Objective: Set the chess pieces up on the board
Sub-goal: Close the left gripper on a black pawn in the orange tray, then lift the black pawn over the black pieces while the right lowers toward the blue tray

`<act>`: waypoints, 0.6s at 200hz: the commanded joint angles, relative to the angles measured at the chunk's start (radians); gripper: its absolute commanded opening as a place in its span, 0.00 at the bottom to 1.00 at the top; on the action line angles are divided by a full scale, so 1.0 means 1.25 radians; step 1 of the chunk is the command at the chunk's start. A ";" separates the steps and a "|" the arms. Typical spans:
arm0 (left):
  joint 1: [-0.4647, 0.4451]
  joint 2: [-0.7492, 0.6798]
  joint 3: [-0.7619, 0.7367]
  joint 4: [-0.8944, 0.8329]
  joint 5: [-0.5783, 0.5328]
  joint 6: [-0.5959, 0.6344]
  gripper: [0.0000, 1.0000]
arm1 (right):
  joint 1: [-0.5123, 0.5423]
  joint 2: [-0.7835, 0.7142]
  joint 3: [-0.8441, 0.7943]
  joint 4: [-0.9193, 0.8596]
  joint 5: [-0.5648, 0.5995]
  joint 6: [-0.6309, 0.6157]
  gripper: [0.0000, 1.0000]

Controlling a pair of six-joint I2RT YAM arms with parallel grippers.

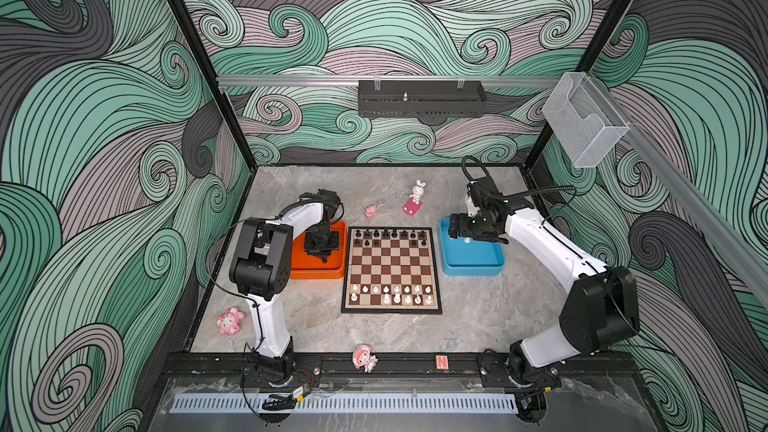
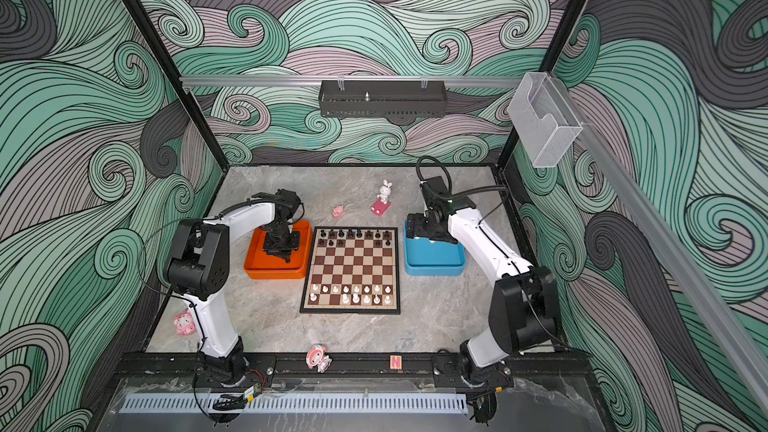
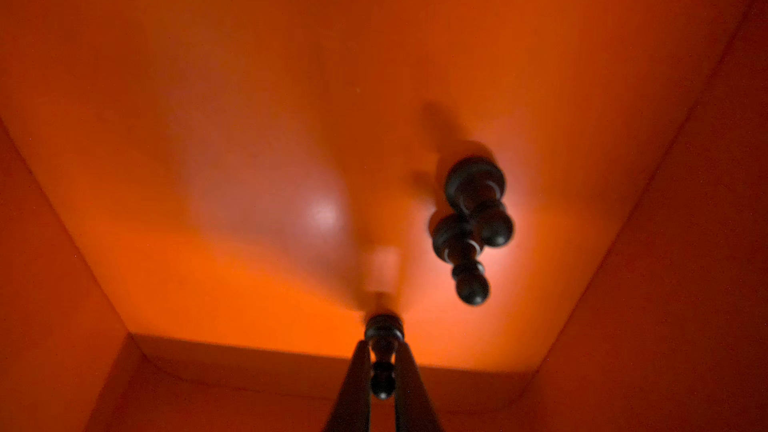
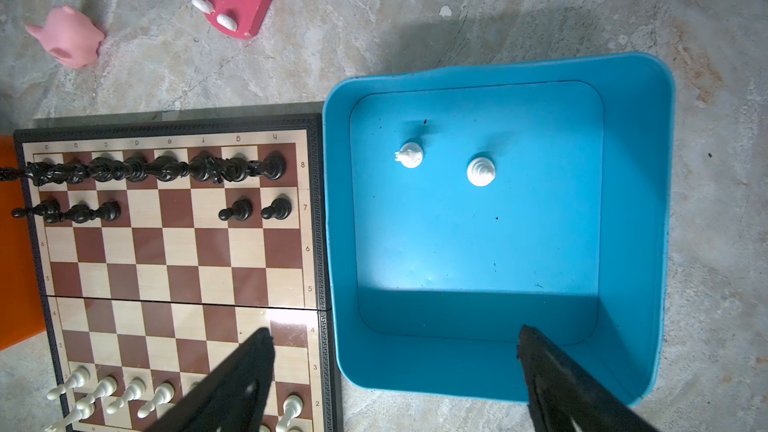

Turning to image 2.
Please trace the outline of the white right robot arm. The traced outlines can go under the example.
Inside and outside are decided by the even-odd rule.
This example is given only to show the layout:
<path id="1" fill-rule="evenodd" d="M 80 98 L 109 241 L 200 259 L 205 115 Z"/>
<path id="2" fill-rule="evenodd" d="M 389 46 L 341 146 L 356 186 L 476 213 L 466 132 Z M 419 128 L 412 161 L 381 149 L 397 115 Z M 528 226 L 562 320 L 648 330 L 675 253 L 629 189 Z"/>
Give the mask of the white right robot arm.
<path id="1" fill-rule="evenodd" d="M 473 367 L 489 367 L 557 335 L 560 306 L 554 274 L 514 251 L 477 209 L 446 216 L 434 210 L 412 213 L 405 232 L 409 239 L 461 245 L 492 286 L 488 325 L 465 344 Z"/>

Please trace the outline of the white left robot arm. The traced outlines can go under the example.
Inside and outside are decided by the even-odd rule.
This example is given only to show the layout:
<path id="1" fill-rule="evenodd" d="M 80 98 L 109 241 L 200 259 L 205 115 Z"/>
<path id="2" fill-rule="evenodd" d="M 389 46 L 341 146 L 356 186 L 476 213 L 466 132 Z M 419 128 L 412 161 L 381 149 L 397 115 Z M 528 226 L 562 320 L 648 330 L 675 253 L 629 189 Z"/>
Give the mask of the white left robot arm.
<path id="1" fill-rule="evenodd" d="M 288 263 L 300 248 L 293 217 L 302 206 L 295 192 L 279 189 L 256 193 L 212 217 L 179 222 L 164 276 L 189 304 L 204 357 L 228 358 L 241 342 L 222 292 L 230 272 L 231 243 L 257 231 L 263 255 Z"/>

